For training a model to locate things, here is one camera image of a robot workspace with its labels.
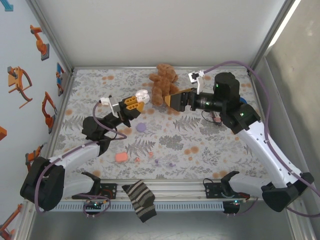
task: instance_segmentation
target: striped sock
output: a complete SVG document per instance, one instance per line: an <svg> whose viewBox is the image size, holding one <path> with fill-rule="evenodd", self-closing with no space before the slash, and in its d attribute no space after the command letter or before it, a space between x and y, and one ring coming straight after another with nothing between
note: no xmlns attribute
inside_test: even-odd
<svg viewBox="0 0 320 240"><path fill-rule="evenodd" d="M132 185L123 185L122 189L128 195L135 214L143 223L157 215L155 195L141 180Z"/></svg>

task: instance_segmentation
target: brown teddy bear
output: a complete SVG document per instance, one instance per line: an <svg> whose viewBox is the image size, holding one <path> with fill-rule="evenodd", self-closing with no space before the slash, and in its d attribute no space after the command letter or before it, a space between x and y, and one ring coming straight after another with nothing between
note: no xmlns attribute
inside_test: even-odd
<svg viewBox="0 0 320 240"><path fill-rule="evenodd" d="M151 73L149 79L154 82L152 87L151 102L153 105L161 106L165 96L179 92L179 88L174 85L178 80L178 75L173 66L161 63L156 66L158 74Z"/></svg>

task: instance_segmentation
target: small purple object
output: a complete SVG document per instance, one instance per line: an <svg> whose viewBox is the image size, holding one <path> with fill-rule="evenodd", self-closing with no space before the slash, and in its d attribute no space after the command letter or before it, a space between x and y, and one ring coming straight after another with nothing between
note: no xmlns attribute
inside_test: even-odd
<svg viewBox="0 0 320 240"><path fill-rule="evenodd" d="M138 125L135 127L135 129L139 132L139 133L143 133L146 129L147 129L147 126L140 122L138 123Z"/></svg>

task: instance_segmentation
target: pink eraser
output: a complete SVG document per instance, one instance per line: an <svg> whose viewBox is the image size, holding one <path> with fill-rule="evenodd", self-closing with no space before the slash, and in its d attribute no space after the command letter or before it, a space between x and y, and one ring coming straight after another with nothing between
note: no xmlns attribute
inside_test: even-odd
<svg viewBox="0 0 320 240"><path fill-rule="evenodd" d="M128 154L126 152L117 153L115 155L115 161L117 163L123 163L128 161Z"/></svg>

